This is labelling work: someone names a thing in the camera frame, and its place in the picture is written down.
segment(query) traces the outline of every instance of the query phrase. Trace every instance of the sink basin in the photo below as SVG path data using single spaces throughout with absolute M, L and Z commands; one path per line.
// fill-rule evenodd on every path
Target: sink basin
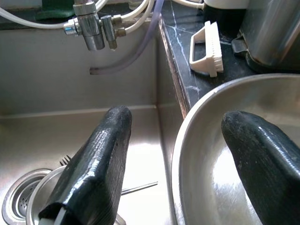
M 118 39 L 116 52 L 89 52 L 83 39 L 62 30 L 0 31 L 0 203 L 8 224 L 25 224 L 25 200 L 38 181 L 72 157 L 114 105 L 128 106 L 133 115 L 123 188 L 158 181 L 122 196 L 118 214 L 130 225 L 173 224 L 170 165 L 182 115 L 162 22 L 131 66 L 89 74 L 90 67 L 126 59 L 147 26 Z
M 299 87 L 299 75 L 257 75 L 225 83 L 195 104 L 172 159 L 179 225 L 261 225 L 223 138 L 222 117 L 235 110 L 257 114 L 300 146 Z

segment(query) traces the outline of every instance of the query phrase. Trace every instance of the drain strainer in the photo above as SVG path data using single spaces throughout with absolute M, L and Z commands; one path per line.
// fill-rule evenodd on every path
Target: drain strainer
M 3 218 L 9 225 L 26 224 L 26 209 L 30 196 L 38 183 L 50 172 L 48 169 L 34 170 L 12 185 L 2 205 Z

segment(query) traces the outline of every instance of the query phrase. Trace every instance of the green object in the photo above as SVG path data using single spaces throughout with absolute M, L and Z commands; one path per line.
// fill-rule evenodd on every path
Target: green object
M 60 19 L 73 16 L 74 0 L 42 0 L 42 11 L 36 14 L 36 20 Z

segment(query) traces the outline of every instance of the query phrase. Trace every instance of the faucet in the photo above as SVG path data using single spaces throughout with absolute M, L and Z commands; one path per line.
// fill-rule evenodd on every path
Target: faucet
M 102 27 L 109 47 L 113 50 L 117 48 L 116 37 L 126 35 L 124 27 L 114 28 L 114 25 L 122 24 L 121 15 L 106 15 L 99 19 L 93 0 L 74 0 L 73 9 L 77 17 L 64 24 L 64 31 L 67 35 L 82 35 L 90 51 L 105 47 Z

